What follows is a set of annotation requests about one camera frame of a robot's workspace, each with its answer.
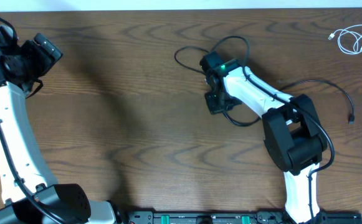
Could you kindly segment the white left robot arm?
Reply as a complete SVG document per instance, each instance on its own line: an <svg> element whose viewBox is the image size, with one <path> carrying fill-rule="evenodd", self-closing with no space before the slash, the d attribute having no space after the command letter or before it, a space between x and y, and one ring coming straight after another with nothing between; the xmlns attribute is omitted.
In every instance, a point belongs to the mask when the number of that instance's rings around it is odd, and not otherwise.
<svg viewBox="0 0 362 224"><path fill-rule="evenodd" d="M26 100L62 58L44 35L18 43L16 30L0 18L0 223L120 223L109 201L88 199L78 184L60 184L31 128Z"/></svg>

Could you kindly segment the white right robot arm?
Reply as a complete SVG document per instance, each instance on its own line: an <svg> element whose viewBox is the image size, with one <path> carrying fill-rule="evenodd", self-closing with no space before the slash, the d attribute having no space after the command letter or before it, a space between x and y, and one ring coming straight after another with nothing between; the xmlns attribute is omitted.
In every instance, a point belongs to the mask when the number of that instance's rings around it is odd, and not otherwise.
<svg viewBox="0 0 362 224"><path fill-rule="evenodd" d="M315 170L328 144L312 100L276 90L249 67L236 59L225 62L215 51L204 55L199 65L211 87L205 94L210 113L226 115L245 104L257 114L265 147L285 177L288 216L294 223L313 223L320 212Z"/></svg>

